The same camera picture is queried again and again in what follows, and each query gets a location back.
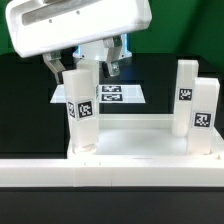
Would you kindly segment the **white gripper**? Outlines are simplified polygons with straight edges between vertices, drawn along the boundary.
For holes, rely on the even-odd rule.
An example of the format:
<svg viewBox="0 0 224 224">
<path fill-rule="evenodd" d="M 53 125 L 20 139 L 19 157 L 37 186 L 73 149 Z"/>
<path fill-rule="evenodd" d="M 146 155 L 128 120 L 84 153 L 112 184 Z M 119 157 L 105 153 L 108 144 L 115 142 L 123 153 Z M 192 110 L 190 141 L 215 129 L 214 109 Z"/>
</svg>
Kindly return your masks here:
<svg viewBox="0 0 224 224">
<path fill-rule="evenodd" d="M 11 0 L 5 17 L 14 50 L 22 58 L 43 54 L 61 84 L 64 66 L 57 50 L 104 39 L 103 74 L 118 76 L 118 35 L 148 28 L 152 12 L 148 0 Z"/>
</svg>

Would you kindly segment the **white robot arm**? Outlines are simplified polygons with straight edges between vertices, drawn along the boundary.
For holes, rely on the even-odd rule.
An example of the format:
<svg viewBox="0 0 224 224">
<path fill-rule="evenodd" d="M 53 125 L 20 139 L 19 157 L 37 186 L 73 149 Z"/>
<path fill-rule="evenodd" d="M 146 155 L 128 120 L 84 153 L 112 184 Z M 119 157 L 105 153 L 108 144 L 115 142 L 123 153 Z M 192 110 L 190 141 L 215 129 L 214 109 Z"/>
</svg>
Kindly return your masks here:
<svg viewBox="0 0 224 224">
<path fill-rule="evenodd" d="M 64 70 L 60 51 L 104 63 L 104 74 L 119 74 L 127 33 L 149 27 L 148 0 L 11 0 L 5 16 L 15 51 L 22 58 L 41 55 L 56 75 Z"/>
</svg>

